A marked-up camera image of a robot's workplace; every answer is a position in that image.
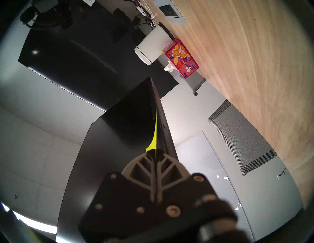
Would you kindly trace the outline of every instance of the white cylindrical device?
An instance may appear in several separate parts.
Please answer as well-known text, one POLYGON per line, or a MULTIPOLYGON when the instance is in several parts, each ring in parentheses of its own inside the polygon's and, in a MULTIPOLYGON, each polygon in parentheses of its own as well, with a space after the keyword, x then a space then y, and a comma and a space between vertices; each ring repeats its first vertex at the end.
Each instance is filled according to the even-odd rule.
POLYGON ((151 65, 162 54, 162 50, 172 41, 170 38, 171 34, 167 29, 169 34, 164 29, 166 28, 160 23, 134 49, 139 58, 147 65, 151 65))

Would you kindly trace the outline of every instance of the gray mesh chair back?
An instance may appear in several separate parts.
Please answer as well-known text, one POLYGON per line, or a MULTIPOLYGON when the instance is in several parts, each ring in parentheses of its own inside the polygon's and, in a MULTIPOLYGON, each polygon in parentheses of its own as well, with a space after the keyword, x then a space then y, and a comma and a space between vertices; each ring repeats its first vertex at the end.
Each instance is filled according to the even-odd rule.
POLYGON ((208 118, 238 161, 242 175, 277 156, 256 128, 226 100, 208 118))

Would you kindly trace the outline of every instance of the ceiling light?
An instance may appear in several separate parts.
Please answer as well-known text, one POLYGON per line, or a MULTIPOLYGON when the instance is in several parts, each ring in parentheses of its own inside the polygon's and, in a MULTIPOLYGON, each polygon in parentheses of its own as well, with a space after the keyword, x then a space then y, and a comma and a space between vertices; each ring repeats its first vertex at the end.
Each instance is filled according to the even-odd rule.
POLYGON ((3 206, 3 208, 4 208, 4 210, 5 210, 6 212, 10 210, 6 205, 4 205, 3 203, 1 203, 1 204, 2 204, 2 206, 3 206))
POLYGON ((18 214, 17 212, 14 212, 16 218, 23 221, 25 224, 27 224, 29 227, 32 227, 34 229, 37 230, 41 230, 41 231, 45 231, 48 233, 52 233, 52 234, 56 234, 57 233, 57 227, 56 226, 52 226, 52 225, 47 225, 47 224, 43 224, 40 222, 37 222, 35 220, 29 219, 27 217, 24 217, 20 214, 18 214))

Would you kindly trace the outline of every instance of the white cable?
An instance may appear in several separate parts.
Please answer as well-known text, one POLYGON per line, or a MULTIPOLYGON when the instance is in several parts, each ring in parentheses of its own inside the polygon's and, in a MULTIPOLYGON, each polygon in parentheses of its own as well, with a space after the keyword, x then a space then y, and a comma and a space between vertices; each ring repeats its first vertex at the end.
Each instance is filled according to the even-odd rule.
POLYGON ((151 26, 153 29, 156 28, 158 24, 156 23, 155 20, 153 20, 153 16, 154 16, 153 12, 150 10, 150 8, 149 8, 148 4, 145 2, 145 0, 141 0, 141 1, 138 0, 138 2, 139 2, 139 4, 140 4, 140 8, 143 10, 142 7, 144 7, 145 10, 150 14, 150 17, 147 16, 148 18, 150 18, 150 19, 152 20, 150 26, 151 26))

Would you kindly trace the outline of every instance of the white wall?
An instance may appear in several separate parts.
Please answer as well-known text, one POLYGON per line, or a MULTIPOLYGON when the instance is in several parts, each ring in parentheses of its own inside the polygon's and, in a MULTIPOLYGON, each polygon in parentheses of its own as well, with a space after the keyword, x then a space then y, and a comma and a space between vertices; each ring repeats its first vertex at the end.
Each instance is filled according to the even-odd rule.
POLYGON ((56 226, 79 150, 79 144, 0 106, 0 201, 25 217, 56 226))
POLYGON ((237 160, 208 117, 225 101, 211 84, 205 82, 194 96, 184 80, 173 75, 179 84, 162 99, 162 105, 175 146, 203 131, 246 213, 255 240, 289 221, 303 207, 299 190, 289 172, 281 176, 285 165, 277 156, 242 176, 237 160))
POLYGON ((82 144, 104 111, 18 62, 28 32, 18 16, 0 43, 0 104, 31 124, 82 144))

